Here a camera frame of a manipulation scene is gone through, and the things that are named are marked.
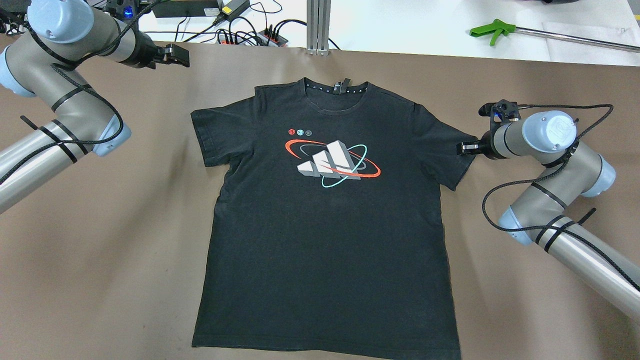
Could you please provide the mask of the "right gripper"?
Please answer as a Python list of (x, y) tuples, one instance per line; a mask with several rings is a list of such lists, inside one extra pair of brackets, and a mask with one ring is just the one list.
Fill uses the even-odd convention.
[(493, 144), (491, 131), (485, 132), (477, 142), (460, 142), (456, 145), (457, 155), (484, 155), (490, 160), (503, 160), (506, 157), (500, 154)]

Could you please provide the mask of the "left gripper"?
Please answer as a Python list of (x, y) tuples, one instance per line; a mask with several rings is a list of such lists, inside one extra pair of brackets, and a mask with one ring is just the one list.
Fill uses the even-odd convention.
[(135, 32), (135, 46), (131, 53), (131, 68), (156, 69), (156, 64), (180, 65), (190, 68), (189, 51), (174, 43), (160, 47), (144, 32)]

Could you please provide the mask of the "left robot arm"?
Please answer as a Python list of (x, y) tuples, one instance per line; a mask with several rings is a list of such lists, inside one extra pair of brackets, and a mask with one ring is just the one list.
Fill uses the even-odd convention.
[(1, 152), (2, 212), (85, 155), (104, 157), (131, 136), (121, 114), (78, 73), (80, 64), (98, 56), (136, 69), (190, 65), (185, 48), (158, 46), (134, 22), (84, 0), (33, 0), (26, 18), (25, 34), (1, 53), (1, 84), (40, 98), (55, 119)]

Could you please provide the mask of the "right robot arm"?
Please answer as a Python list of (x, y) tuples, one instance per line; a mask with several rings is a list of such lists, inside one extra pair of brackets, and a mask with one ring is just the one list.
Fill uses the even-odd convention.
[(520, 110), (521, 105), (502, 109), (486, 104), (478, 114), (489, 118), (489, 131), (482, 139), (457, 145), (459, 155), (533, 157), (544, 166), (537, 178), (523, 181), (525, 191), (490, 224), (521, 244), (539, 246), (638, 322), (638, 265), (583, 228), (582, 220), (565, 215), (578, 197), (593, 198), (608, 190), (615, 169), (582, 142), (566, 112), (549, 109), (523, 119)]

